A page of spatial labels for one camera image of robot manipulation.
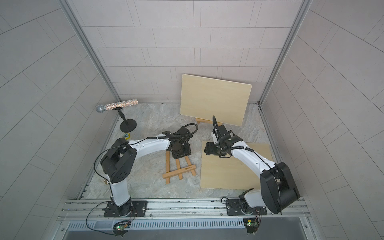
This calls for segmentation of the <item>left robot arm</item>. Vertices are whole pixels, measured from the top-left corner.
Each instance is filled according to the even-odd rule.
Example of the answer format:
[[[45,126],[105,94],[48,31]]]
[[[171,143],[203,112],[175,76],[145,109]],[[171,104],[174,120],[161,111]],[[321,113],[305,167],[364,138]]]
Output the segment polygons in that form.
[[[103,209],[104,217],[143,217],[145,215],[147,202],[132,201],[128,190],[126,178],[129,176],[136,159],[143,156],[166,151],[172,154],[177,165],[179,159],[185,158],[190,172],[195,175],[196,166],[192,165],[189,156],[192,154],[188,141],[198,131],[198,125],[190,123],[182,126],[177,132],[162,132],[155,137],[147,137],[139,141],[127,141],[120,138],[115,141],[111,148],[101,153],[100,165],[108,181],[112,193],[111,200]]]

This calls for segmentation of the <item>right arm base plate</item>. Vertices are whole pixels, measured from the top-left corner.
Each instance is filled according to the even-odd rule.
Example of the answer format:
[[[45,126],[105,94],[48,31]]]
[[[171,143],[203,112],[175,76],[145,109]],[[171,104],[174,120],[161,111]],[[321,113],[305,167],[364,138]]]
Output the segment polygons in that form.
[[[265,207],[248,208],[241,204],[239,199],[223,198],[221,203],[226,205],[228,216],[265,216],[268,214]]]

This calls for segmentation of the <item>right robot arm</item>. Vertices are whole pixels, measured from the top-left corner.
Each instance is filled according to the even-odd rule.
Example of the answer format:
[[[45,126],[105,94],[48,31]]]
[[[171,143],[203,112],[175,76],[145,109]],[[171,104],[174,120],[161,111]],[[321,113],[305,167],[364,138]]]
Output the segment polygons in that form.
[[[260,179],[261,189],[250,189],[239,196],[241,211],[249,215],[258,207],[278,214],[300,198],[291,170],[284,162],[275,163],[250,148],[242,138],[219,125],[213,116],[213,141],[206,144],[206,155],[221,159],[234,157],[243,162]]]

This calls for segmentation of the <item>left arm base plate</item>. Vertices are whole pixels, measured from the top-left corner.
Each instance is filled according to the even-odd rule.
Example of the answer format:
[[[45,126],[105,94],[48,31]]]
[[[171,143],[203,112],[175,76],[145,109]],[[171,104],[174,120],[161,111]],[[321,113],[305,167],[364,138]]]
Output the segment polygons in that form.
[[[118,207],[113,201],[103,208],[105,218],[144,217],[147,210],[147,201],[132,201]]]

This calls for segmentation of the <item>plywood board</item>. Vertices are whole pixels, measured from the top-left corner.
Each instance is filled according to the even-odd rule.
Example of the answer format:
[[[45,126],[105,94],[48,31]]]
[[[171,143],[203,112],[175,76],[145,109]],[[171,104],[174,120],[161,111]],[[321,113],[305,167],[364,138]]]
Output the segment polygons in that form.
[[[241,126],[252,85],[182,75],[181,115]]]
[[[260,178],[240,160],[202,153],[201,188],[259,190]]]

